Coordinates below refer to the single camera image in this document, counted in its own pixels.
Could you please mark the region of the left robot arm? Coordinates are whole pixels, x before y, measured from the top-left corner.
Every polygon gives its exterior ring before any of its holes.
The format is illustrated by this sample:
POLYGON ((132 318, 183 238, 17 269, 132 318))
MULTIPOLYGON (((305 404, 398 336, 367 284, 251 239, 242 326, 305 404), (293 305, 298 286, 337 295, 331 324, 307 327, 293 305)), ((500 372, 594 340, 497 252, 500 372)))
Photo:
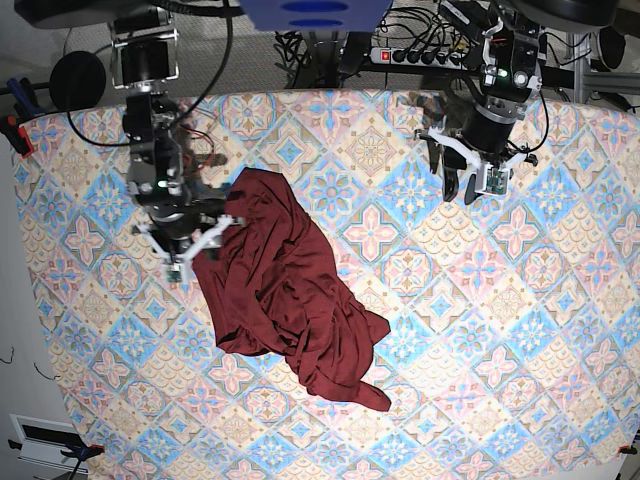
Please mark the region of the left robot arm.
POLYGON ((451 77, 468 87, 469 97, 447 86, 441 116, 414 133, 427 143, 432 173, 443 176, 444 201, 458 195, 462 171, 472 172, 465 192, 472 204, 481 196, 506 195, 518 165, 537 165, 536 147, 517 146, 509 137, 541 94, 541 36, 548 29, 587 35, 610 25, 617 8, 615 1, 491 2, 471 52, 478 77, 467 71, 451 77))

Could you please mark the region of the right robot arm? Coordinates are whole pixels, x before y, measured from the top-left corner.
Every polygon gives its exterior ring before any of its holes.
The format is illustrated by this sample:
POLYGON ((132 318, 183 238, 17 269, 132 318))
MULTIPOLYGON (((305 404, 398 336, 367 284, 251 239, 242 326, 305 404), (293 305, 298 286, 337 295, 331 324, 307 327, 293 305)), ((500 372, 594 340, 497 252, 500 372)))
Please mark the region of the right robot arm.
POLYGON ((225 214, 220 188, 200 189, 203 164, 184 144, 193 106, 180 108, 163 87, 179 76, 176 14, 222 19, 226 24, 223 56, 233 43, 233 20, 239 6, 224 1, 204 6, 180 1, 17 1, 15 12, 40 29, 104 23, 111 37, 113 86, 128 93, 122 127, 130 153, 128 194, 149 216, 132 232, 144 237, 159 255, 168 280, 184 283, 195 257, 222 245, 226 228, 241 219, 225 214))

